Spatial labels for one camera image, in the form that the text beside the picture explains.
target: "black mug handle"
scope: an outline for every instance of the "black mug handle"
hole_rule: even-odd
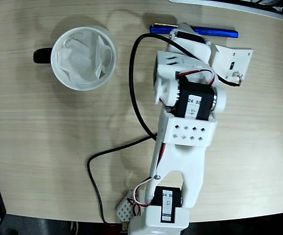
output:
[[[52,48],[41,48],[34,51],[33,61],[36,64],[50,64]]]

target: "mounting hole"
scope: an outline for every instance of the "mounting hole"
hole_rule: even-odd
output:
[[[177,65],[178,62],[172,62],[172,63],[168,63],[167,65]]]

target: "blue marker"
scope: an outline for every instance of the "blue marker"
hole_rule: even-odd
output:
[[[156,34],[169,34],[172,29],[177,28],[176,25],[164,25],[160,23],[154,23],[150,26],[150,33]],[[216,36],[216,37],[226,37],[226,38],[238,38],[239,33],[235,30],[222,29],[222,28],[208,28],[208,27],[196,27],[191,26],[195,33],[205,36]]]

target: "wire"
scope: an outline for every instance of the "wire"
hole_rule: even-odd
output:
[[[199,72],[210,72],[212,74],[212,78],[208,82],[208,85],[211,86],[214,82],[214,79],[215,79],[215,74],[211,70],[205,70],[205,69],[203,69],[203,70],[191,70],[191,71],[179,73],[177,76],[181,77],[181,76],[186,76],[186,75],[195,74],[195,73],[199,73]]]
[[[279,2],[274,3],[274,4],[257,4],[257,2],[251,3],[243,3],[242,1],[236,1],[236,0],[220,0],[220,2],[224,2],[224,3],[230,3],[230,4],[237,4],[237,5],[241,5],[241,6],[248,6],[248,7],[254,7],[254,8],[271,8],[271,7],[283,7],[283,5]]]
[[[127,198],[127,201],[129,204],[133,205],[134,204],[134,199],[133,198]]]
[[[239,83],[229,82],[229,81],[223,79],[220,76],[218,76],[218,77],[219,77],[219,81],[223,82],[225,85],[228,85],[228,86],[231,86],[231,87],[240,87],[240,82]]]
[[[77,234],[78,234],[78,222],[76,221],[75,223],[76,223],[76,231],[75,231],[75,235],[77,235]]]
[[[105,224],[105,225],[109,225],[109,226],[114,226],[113,224],[111,223],[108,223],[105,218],[104,218],[104,212],[103,212],[103,204],[102,204],[102,199],[101,199],[101,196],[100,196],[100,193],[99,193],[99,190],[98,190],[98,187],[97,187],[97,184],[94,180],[94,177],[92,175],[92,170],[91,170],[91,162],[92,160],[94,160],[95,158],[99,157],[99,156],[102,156],[102,155],[105,155],[105,154],[108,154],[108,153],[113,153],[113,152],[116,152],[116,151],[120,151],[120,150],[123,150],[125,148],[129,148],[131,146],[134,146],[136,144],[139,144],[139,143],[142,143],[144,141],[147,141],[151,139],[150,136],[147,136],[147,137],[144,137],[140,140],[137,140],[135,142],[132,142],[132,143],[129,143],[129,144],[126,144],[126,145],[123,145],[123,146],[120,146],[120,147],[116,147],[116,148],[113,148],[113,149],[109,149],[109,150],[106,150],[106,151],[103,151],[103,152],[100,152],[100,153],[96,153],[94,155],[92,155],[88,161],[87,161],[87,172],[88,172],[88,175],[89,175],[89,178],[93,184],[93,187],[94,187],[94,190],[95,190],[95,193],[96,193],[96,196],[97,196],[97,199],[98,199],[98,203],[99,203],[99,210],[100,210],[100,216],[101,216],[101,219],[102,219],[102,222]]]
[[[185,48],[181,47],[180,45],[178,45],[176,42],[170,40],[169,38],[166,38],[162,35],[159,34],[152,34],[152,33],[145,33],[141,36],[139,36],[137,38],[137,40],[135,41],[133,48],[132,48],[132,52],[131,52],[131,57],[130,57],[130,63],[129,63],[129,69],[128,69],[128,83],[129,83],[129,89],[130,89],[130,95],[131,95],[131,100],[132,100],[132,105],[136,114],[136,117],[138,119],[138,121],[140,122],[141,126],[143,127],[143,129],[145,130],[145,132],[154,140],[157,139],[156,135],[152,133],[152,131],[148,128],[148,126],[146,125],[146,123],[144,122],[144,120],[142,119],[142,115],[138,109],[137,106],[137,101],[136,101],[136,97],[135,97],[135,91],[134,91],[134,62],[135,62],[135,56],[136,56],[136,52],[137,52],[137,47],[140,44],[140,42],[142,41],[142,39],[144,38],[156,38],[159,40],[162,40],[174,47],[176,47],[177,49],[179,49],[181,52],[183,52],[185,55],[198,59],[196,56],[194,56],[193,54],[191,54],[188,50],[186,50]]]
[[[141,207],[140,207],[140,205],[138,205],[138,204],[134,204],[133,205],[133,207],[132,207],[132,214],[133,214],[133,216],[138,216],[138,215],[141,215]]]
[[[142,207],[149,206],[150,204],[144,204],[144,203],[141,203],[141,202],[139,202],[139,201],[137,200],[137,198],[136,198],[137,190],[139,189],[140,186],[142,186],[143,184],[148,183],[148,182],[151,181],[151,180],[153,180],[153,178],[152,178],[152,177],[148,177],[147,179],[145,179],[144,181],[142,181],[139,185],[137,185],[137,186],[135,187],[134,191],[133,191],[133,198],[134,198],[134,201],[135,201],[138,205],[140,205],[140,206],[142,206]]]
[[[254,2],[254,5],[258,5],[259,3],[263,2],[264,0],[259,0],[257,2]]]

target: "wooden table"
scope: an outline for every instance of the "wooden table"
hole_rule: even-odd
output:
[[[191,221],[283,212],[283,21],[233,10],[167,0],[0,0],[0,189],[10,214],[101,221],[87,158],[145,135],[128,92],[128,61],[135,39],[151,23],[235,28],[254,56],[240,88],[226,87],[227,108],[206,154],[205,181]],[[49,65],[32,62],[65,31],[97,24],[118,42],[110,81],[91,92],[64,87]],[[165,44],[145,40],[135,70],[141,112],[156,131],[152,72]],[[154,141],[93,162],[106,219],[129,189],[148,175]],[[164,185],[180,186],[171,174]]]

